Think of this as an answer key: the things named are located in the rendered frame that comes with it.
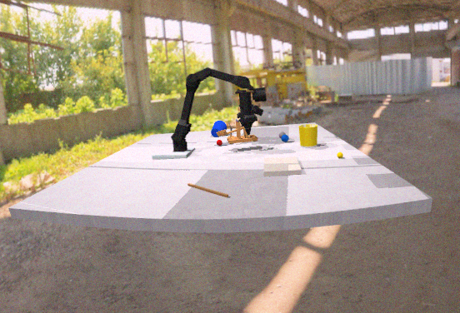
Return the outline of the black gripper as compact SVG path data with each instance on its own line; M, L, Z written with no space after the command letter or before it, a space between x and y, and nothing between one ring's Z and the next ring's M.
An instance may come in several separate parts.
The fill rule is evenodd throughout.
M258 120L258 117L251 115L252 102L240 102L240 112L237 114L237 118L245 128L248 135L250 135L252 124Z

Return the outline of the yellow open cylinder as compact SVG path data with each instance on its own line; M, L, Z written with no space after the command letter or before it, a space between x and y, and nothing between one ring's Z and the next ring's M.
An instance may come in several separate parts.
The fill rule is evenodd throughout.
M301 147L311 148L318 145L318 125L304 124L299 126Z

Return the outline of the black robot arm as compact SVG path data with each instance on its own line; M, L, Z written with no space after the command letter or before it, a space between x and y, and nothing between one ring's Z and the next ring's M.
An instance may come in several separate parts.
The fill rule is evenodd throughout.
M197 89L199 88L201 81L205 80L205 78L209 76L224 80L226 82L230 82L236 85L237 87L253 90L251 98L251 92L246 92L246 89L237 89L235 93L239 93L239 101L241 103L251 102L252 99L255 100L255 102L266 101L265 87L254 89L253 86L250 84L250 80L248 77L231 75L225 72L220 72L218 70L211 69L209 67L195 74L188 75L186 78L187 93L182 108L182 115L176 126L175 132L171 135L173 152L185 152L188 150L188 142L186 142L186 139L184 138L187 137L187 134L188 132L190 132L190 127L192 125L191 123L189 123L188 118L190 115L194 96ZM254 115L254 113L261 116L263 114L263 109L259 108L259 106L257 105L252 105L251 115Z

